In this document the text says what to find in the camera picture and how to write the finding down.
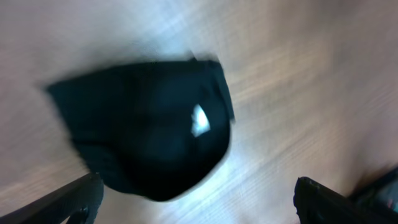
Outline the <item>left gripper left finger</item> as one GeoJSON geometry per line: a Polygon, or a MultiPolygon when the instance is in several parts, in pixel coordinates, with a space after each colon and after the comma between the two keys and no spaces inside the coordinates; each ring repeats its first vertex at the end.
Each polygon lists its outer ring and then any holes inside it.
{"type": "Polygon", "coordinates": [[[46,196],[1,217],[2,224],[93,224],[103,201],[99,174],[86,174],[46,196]]]}

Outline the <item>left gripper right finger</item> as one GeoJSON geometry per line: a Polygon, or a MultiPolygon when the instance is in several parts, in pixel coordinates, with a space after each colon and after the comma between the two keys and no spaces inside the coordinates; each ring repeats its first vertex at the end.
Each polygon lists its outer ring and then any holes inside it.
{"type": "Polygon", "coordinates": [[[293,202],[301,224],[397,223],[397,214],[358,207],[348,198],[308,177],[297,179],[293,202]]]}

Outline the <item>black t-shirt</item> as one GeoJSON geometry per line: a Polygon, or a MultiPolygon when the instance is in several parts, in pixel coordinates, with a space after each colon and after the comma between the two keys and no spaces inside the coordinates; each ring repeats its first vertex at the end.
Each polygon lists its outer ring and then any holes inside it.
{"type": "Polygon", "coordinates": [[[234,111],[215,60],[142,62],[49,85],[87,168],[109,188],[164,202],[224,158],[234,111]]]}

